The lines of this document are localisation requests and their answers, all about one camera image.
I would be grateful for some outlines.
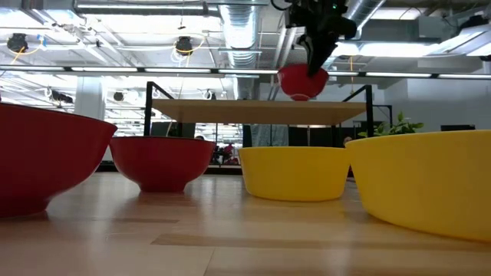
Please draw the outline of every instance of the red bowl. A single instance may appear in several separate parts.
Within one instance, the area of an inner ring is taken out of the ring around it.
[[[198,139],[133,136],[110,142],[114,165],[144,192],[182,192],[201,176],[215,143]]]
[[[321,68],[312,77],[309,77],[307,73],[307,64],[292,64],[281,68],[278,72],[283,92],[292,100],[310,100],[324,90],[329,78],[328,72]]]
[[[42,212],[99,166],[110,123],[0,103],[0,217]]]

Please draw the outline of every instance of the wooden tabletop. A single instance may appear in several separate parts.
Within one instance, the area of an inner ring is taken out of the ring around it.
[[[335,125],[363,113],[365,104],[270,100],[153,100],[153,108],[181,123]]]
[[[280,202],[241,176],[150,193],[96,172],[46,213],[0,220],[0,256],[4,276],[491,275],[490,244],[382,222],[355,183],[340,199]]]

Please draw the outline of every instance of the yellow plastic bowl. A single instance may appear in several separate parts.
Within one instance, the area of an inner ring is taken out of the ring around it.
[[[344,191],[346,149],[255,147],[239,151],[247,191],[265,199],[317,202]]]
[[[418,133],[346,145],[364,208],[387,222],[491,242],[491,131]]]

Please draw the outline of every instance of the person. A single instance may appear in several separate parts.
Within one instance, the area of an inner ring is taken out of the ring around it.
[[[346,138],[344,138],[344,140],[343,140],[343,147],[346,147],[346,143],[347,143],[347,142],[350,142],[350,141],[352,141],[352,140],[353,140],[353,138],[351,138],[351,137],[349,137],[349,136],[346,136]]]
[[[232,143],[229,143],[228,146],[223,149],[223,161],[222,163],[225,163],[228,161],[231,157],[233,156],[233,145]]]
[[[232,143],[229,143],[228,146],[225,147],[225,149],[223,150],[225,153],[232,153],[233,151],[233,145]]]

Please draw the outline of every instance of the shelf board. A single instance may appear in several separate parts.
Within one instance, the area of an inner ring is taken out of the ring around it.
[[[181,123],[335,125],[365,111],[365,103],[271,100],[153,100],[152,105]]]

